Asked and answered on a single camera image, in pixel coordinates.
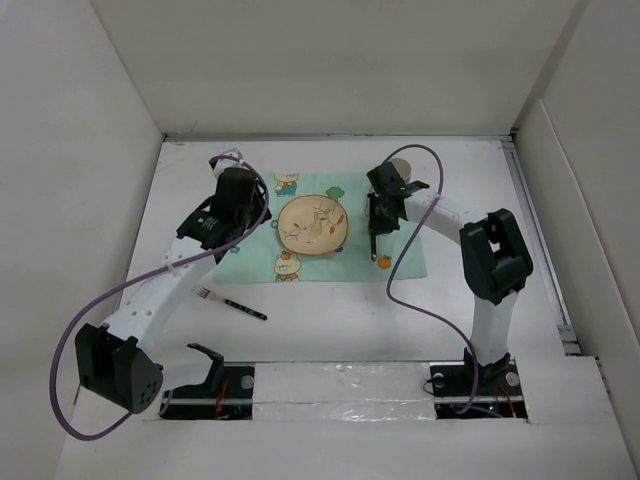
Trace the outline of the steak knife black blade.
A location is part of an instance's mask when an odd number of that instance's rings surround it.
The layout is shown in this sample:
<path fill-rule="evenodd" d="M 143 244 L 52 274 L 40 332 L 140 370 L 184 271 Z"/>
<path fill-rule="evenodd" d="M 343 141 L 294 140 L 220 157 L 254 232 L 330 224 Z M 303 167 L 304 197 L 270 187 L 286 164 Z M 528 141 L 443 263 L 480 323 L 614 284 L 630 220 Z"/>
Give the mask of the steak knife black blade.
<path fill-rule="evenodd" d="M 371 252 L 371 260 L 375 262 L 378 258 L 378 253 L 377 253 L 376 235 L 373 235 L 373 234 L 370 235 L 370 252 Z"/>

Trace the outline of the purple ceramic cup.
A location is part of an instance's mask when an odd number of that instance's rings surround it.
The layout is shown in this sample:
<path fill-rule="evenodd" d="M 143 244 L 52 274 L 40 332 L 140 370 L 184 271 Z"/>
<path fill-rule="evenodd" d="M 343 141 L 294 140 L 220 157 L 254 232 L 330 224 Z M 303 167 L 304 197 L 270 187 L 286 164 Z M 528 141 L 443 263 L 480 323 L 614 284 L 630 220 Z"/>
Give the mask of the purple ceramic cup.
<path fill-rule="evenodd" d="M 412 167 L 410 163 L 399 157 L 394 157 L 390 160 L 390 163 L 396 169 L 398 175 L 403 179 L 403 181 L 408 184 L 411 181 Z"/>

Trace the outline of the beige patterned plate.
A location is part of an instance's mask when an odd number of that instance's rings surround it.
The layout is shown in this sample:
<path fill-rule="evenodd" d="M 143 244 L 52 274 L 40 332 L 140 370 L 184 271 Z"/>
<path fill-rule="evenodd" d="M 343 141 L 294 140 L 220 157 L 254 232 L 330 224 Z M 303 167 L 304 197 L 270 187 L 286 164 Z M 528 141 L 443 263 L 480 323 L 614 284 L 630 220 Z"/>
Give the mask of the beige patterned plate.
<path fill-rule="evenodd" d="M 276 230 L 287 251 L 302 256 L 323 256 L 345 244 L 349 219 L 338 201 L 328 196 L 305 195 L 281 209 Z"/>

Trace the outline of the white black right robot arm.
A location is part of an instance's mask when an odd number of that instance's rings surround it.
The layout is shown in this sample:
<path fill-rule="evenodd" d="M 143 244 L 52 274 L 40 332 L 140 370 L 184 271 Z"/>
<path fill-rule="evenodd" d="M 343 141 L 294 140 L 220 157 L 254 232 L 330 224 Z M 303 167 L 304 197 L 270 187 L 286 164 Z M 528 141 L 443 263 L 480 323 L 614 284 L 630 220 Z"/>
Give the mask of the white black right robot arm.
<path fill-rule="evenodd" d="M 400 228 L 402 220 L 427 227 L 460 247 L 463 274 L 474 294 L 470 344 L 462 381 L 473 393 L 494 387 L 510 359 L 508 333 L 518 293 L 533 273 L 533 261 L 513 213 L 483 213 L 433 191 L 421 181 L 405 182 L 386 162 L 367 173 L 371 258 L 377 237 Z"/>

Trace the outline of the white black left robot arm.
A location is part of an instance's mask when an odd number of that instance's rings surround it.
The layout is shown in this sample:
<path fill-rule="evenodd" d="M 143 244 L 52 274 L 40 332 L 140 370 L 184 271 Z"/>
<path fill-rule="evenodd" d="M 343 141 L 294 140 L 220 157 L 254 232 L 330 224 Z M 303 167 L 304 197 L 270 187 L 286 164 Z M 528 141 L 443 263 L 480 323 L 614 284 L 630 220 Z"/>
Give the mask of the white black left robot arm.
<path fill-rule="evenodd" d="M 81 385 L 132 414 L 168 390 L 190 385 L 201 396 L 222 387 L 223 357 L 196 342 L 162 353 L 165 326 L 197 283 L 248 231 L 269 216 L 266 187 L 247 167 L 216 175 L 212 196 L 178 227 L 159 274 L 144 280 L 126 304 L 75 336 Z"/>

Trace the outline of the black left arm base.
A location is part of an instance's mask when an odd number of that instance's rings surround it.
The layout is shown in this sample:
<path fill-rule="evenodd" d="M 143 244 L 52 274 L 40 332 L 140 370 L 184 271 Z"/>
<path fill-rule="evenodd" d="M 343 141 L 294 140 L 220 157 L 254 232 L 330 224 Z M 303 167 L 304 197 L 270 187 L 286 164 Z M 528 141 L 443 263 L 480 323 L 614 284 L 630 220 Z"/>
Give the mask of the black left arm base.
<path fill-rule="evenodd" d="M 254 363 L 227 363 L 224 356 L 198 343 L 190 362 L 170 371 L 158 415 L 164 420 L 244 421 L 253 417 Z"/>

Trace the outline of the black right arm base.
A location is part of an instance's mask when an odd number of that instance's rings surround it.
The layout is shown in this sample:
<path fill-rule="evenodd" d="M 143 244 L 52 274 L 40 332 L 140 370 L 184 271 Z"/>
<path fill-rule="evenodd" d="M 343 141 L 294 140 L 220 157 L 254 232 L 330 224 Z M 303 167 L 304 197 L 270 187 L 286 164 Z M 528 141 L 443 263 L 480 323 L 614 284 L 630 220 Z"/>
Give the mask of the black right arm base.
<path fill-rule="evenodd" d="M 517 365 L 509 354 L 480 366 L 478 379 L 468 352 L 461 361 L 431 362 L 429 373 L 422 388 L 432 396 L 438 420 L 528 418 Z"/>

